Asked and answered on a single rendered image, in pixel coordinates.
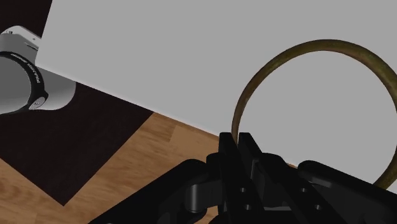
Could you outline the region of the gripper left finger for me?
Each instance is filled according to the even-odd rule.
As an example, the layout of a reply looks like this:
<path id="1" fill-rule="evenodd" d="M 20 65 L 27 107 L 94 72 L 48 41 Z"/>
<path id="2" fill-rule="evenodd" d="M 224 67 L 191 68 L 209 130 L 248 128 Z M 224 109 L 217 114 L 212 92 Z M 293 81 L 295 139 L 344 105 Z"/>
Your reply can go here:
<path id="1" fill-rule="evenodd" d="M 218 206 L 210 224 L 260 224 L 265 213 L 231 134 L 219 136 L 206 162 L 188 159 L 89 224 L 195 224 Z"/>

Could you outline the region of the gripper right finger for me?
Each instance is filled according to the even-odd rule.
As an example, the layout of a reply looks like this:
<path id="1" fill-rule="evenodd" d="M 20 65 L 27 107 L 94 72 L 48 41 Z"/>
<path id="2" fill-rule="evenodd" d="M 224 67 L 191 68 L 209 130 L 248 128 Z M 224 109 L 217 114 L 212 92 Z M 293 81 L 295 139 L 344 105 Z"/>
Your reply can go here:
<path id="1" fill-rule="evenodd" d="M 238 149 L 268 214 L 288 206 L 298 224 L 397 224 L 397 194 L 313 160 L 290 167 L 247 132 Z"/>

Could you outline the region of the dark robot stand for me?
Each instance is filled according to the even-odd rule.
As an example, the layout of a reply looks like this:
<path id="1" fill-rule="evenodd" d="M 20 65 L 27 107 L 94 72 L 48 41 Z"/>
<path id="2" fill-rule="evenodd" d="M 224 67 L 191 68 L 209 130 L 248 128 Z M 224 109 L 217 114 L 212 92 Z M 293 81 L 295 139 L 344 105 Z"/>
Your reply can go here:
<path id="1" fill-rule="evenodd" d="M 43 78 L 48 100 L 22 113 L 29 78 L 0 57 L 0 159 L 64 205 L 151 111 L 47 71 Z"/>

